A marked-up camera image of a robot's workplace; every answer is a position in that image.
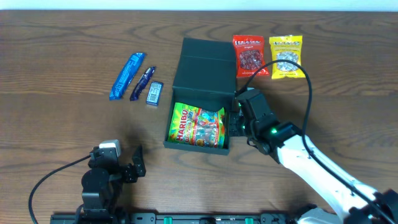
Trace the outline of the green Haribo worms bag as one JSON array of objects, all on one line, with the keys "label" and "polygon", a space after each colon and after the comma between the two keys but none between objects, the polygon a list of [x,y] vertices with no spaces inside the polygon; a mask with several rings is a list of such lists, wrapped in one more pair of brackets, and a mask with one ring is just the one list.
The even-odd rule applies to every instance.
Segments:
[{"label": "green Haribo worms bag", "polygon": [[200,147],[223,148],[225,140],[224,108],[208,111],[184,103],[176,103],[168,142]]}]

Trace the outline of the yellow candy bag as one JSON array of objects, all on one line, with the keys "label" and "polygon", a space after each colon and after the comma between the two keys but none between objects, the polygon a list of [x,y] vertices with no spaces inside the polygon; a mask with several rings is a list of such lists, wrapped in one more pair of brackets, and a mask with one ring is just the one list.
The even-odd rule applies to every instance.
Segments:
[{"label": "yellow candy bag", "polygon": [[285,35],[270,37],[272,60],[279,62],[272,65],[272,79],[281,78],[305,78],[298,66],[287,62],[287,60],[301,65],[301,52],[303,37],[301,35]]}]

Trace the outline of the long blue snack packet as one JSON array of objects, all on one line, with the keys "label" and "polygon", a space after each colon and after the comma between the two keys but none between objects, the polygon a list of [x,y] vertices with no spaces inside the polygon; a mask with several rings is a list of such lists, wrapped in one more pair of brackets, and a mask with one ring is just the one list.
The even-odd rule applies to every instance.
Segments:
[{"label": "long blue snack packet", "polygon": [[129,57],[111,88],[109,93],[110,101],[120,100],[122,98],[130,82],[142,65],[145,57],[146,54],[144,52],[136,52]]}]

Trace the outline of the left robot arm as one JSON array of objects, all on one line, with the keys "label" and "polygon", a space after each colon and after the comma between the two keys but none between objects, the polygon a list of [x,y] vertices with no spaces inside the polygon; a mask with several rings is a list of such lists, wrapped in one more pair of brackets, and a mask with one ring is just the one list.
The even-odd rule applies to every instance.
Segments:
[{"label": "left robot arm", "polygon": [[127,211],[116,204],[124,184],[136,183],[146,175],[142,146],[126,165],[119,163],[117,153],[117,147],[99,146],[90,152],[90,169],[81,179],[83,204],[76,210],[75,223],[130,222]]}]

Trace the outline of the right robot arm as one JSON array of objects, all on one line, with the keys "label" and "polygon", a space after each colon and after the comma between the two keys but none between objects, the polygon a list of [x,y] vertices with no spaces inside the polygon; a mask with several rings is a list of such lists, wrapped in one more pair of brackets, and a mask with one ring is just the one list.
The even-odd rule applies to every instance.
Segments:
[{"label": "right robot arm", "polygon": [[254,119],[233,113],[229,131],[247,137],[250,146],[297,174],[334,211],[312,208],[297,223],[397,223],[397,192],[380,193],[348,174],[291,122],[281,123],[273,114]]}]

